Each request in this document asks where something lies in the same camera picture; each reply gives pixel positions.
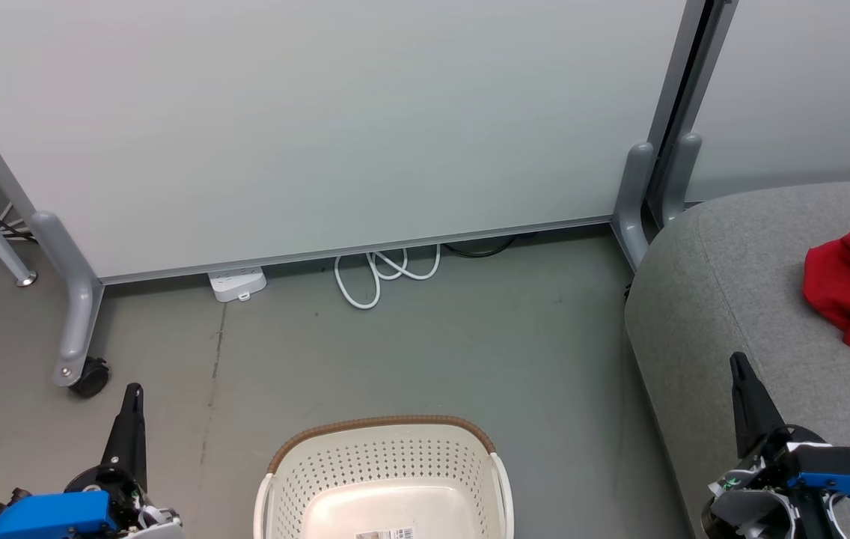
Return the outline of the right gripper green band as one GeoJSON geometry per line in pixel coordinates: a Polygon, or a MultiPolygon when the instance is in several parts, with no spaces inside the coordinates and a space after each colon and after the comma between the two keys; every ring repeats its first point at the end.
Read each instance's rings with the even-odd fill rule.
{"type": "Polygon", "coordinates": [[[806,487],[787,457],[828,444],[784,420],[745,353],[730,356],[737,467],[709,485],[702,510],[709,538],[832,538],[828,491],[806,487]]]}

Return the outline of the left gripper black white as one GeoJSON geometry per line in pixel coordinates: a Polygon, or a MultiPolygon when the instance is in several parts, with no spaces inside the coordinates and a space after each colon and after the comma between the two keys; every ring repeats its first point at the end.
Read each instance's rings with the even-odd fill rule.
{"type": "Polygon", "coordinates": [[[64,491],[107,493],[109,522],[87,530],[70,526],[67,538],[185,537],[179,513],[159,508],[147,495],[147,428],[140,383],[128,383],[125,388],[101,464],[77,475],[64,491]]]}

